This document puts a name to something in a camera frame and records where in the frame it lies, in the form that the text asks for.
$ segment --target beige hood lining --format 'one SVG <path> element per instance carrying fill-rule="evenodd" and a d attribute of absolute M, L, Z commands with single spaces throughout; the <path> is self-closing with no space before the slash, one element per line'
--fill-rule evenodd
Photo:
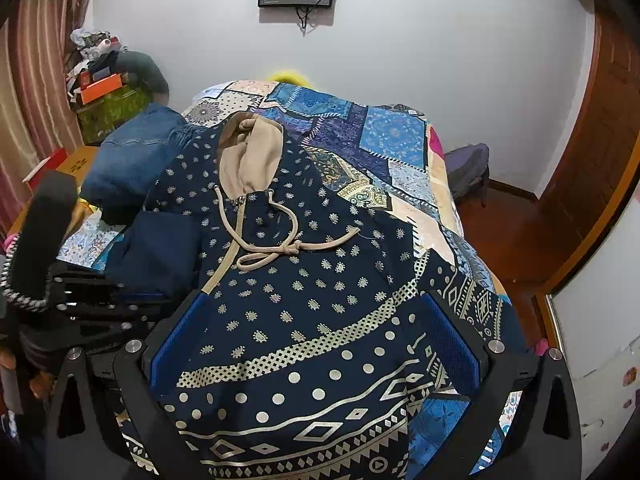
<path fill-rule="evenodd" d="M 236 199 L 269 187 L 282 158 L 280 124 L 250 112 L 234 114 L 220 134 L 220 186 Z"/>

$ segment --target door frame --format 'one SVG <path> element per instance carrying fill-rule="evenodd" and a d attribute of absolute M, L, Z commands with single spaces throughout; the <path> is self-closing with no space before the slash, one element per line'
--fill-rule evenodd
<path fill-rule="evenodd" d="M 587 263 L 588 259 L 602 245 L 611 229 L 618 221 L 629 200 L 633 199 L 640 180 L 640 135 L 636 139 L 631 157 L 626 165 L 620 182 L 613 192 L 609 203 L 584 237 L 578 248 L 567 261 L 542 285 L 534 296 L 542 315 L 546 339 L 555 348 L 562 349 L 556 314 L 553 311 L 552 298 L 569 282 Z"/>

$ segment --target orange box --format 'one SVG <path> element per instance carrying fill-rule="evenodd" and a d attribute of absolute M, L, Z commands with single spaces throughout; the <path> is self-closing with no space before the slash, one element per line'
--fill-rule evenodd
<path fill-rule="evenodd" d="M 100 79 L 97 83 L 92 83 L 87 88 L 80 92 L 82 96 L 82 104 L 95 101 L 98 97 L 102 97 L 109 92 L 113 92 L 115 89 L 122 86 L 122 78 L 120 74 L 113 74 L 104 79 Z"/>

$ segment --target metal screw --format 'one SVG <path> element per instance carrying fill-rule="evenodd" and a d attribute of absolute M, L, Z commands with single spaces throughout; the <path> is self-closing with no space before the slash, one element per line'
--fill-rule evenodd
<path fill-rule="evenodd" d="M 66 353 L 66 356 L 72 361 L 75 361 L 80 357 L 81 354 L 82 354 L 82 349 L 78 346 L 75 346 L 71 350 L 69 350 L 69 352 Z"/>
<path fill-rule="evenodd" d="M 135 354 L 142 348 L 142 341 L 140 341 L 140 339 L 132 339 L 126 345 L 124 345 L 124 348 L 130 354 Z"/>
<path fill-rule="evenodd" d="M 498 341 L 497 339 L 493 339 L 489 341 L 489 350 L 494 354 L 501 354 L 504 352 L 504 343 L 502 341 Z"/>
<path fill-rule="evenodd" d="M 549 357 L 551 357 L 554 361 L 560 361 L 562 360 L 562 352 L 558 348 L 550 348 Z"/>

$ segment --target bed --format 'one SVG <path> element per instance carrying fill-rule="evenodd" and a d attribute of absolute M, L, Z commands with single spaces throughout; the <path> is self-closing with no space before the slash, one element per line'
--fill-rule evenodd
<path fill-rule="evenodd" d="M 434 249 L 469 281 L 500 296 L 504 309 L 502 327 L 498 322 L 495 329 L 497 336 L 505 343 L 510 338 L 522 338 L 500 281 L 463 238 L 462 223 L 447 185 L 442 146 L 423 113 L 399 104 L 363 106 L 285 83 L 242 80 L 207 88 L 183 115 L 190 123 L 212 127 L 235 112 L 247 110 L 278 122 L 300 142 L 326 187 L 356 206 L 386 210 L 411 224 L 416 256 Z M 69 238 L 61 259 L 104 270 L 107 254 L 113 243 L 122 239 L 124 226 L 105 225 L 99 215 L 97 212 L 89 218 Z M 468 291 L 460 290 L 455 298 L 447 298 L 455 311 L 468 301 Z M 511 322 L 506 322 L 507 314 Z M 510 395 L 473 472 L 494 461 L 520 395 Z M 409 467 L 406 476 L 415 476 L 468 404 L 469 400 L 450 386 L 430 396 L 409 424 L 412 460 L 398 465 L 398 472 Z M 142 445 L 135 444 L 138 452 L 132 453 L 134 460 L 153 470 Z"/>

